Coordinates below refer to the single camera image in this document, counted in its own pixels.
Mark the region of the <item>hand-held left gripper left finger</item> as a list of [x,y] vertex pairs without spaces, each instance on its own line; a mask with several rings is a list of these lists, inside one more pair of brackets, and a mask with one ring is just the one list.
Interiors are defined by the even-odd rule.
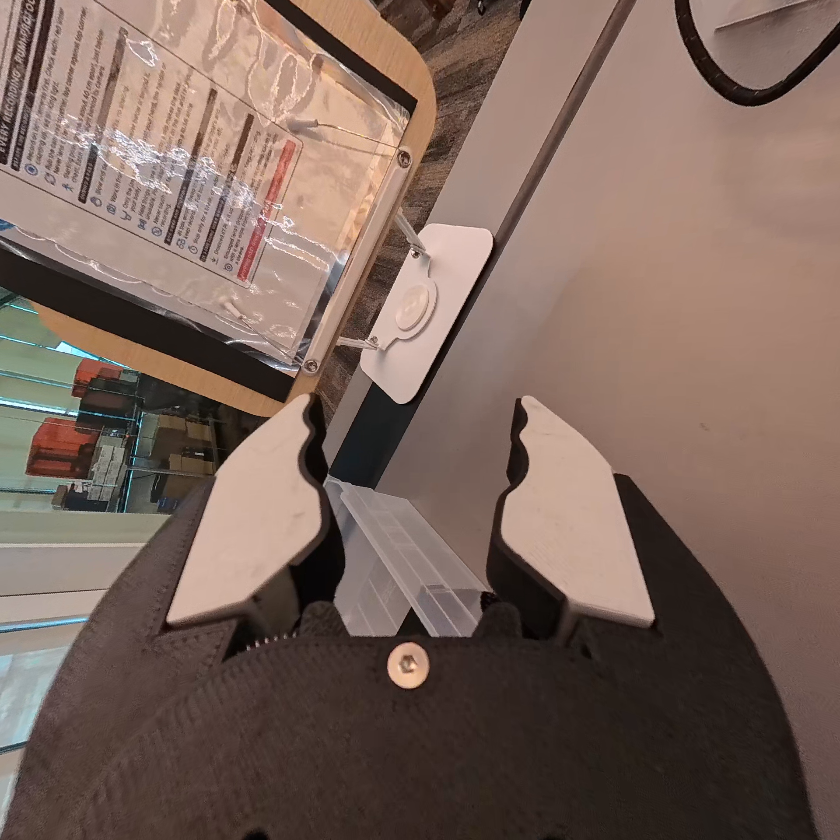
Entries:
[[216,473],[166,622],[235,618],[288,634],[305,609],[332,602],[345,569],[324,486],[326,425],[319,396],[286,404]]

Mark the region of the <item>clear plastic box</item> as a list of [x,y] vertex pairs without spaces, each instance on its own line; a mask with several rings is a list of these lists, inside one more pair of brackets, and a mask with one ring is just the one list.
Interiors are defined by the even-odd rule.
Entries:
[[334,604],[352,637],[470,637],[486,589],[405,499],[328,477],[345,568]]

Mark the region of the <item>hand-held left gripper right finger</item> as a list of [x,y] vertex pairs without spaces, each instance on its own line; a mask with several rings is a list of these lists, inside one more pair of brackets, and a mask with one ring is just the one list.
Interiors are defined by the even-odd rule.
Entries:
[[584,619],[647,631],[655,609],[613,469],[535,397],[517,399],[487,582],[526,638],[564,643]]

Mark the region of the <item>storage shelves with boxes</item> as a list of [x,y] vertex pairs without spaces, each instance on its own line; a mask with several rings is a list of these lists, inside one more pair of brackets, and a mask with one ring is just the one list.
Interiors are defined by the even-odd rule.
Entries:
[[219,402],[44,349],[2,358],[2,511],[169,514],[226,456]]

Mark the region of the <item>black HDMI cable green plug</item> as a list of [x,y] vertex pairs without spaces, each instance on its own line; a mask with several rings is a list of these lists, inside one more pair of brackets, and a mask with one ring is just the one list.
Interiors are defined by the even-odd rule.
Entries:
[[787,76],[769,87],[745,87],[712,58],[697,29],[690,1],[675,1],[674,7],[680,39],[701,79],[725,101],[743,108],[757,108],[781,99],[802,84],[839,46],[839,24],[836,24]]

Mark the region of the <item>white board stand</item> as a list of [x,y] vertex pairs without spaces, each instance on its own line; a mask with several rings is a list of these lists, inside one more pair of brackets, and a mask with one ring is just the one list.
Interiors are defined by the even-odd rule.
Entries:
[[429,224],[419,233],[402,212],[395,222],[409,244],[394,284],[366,339],[340,338],[361,350],[363,373],[394,403],[419,393],[494,245],[483,227]]

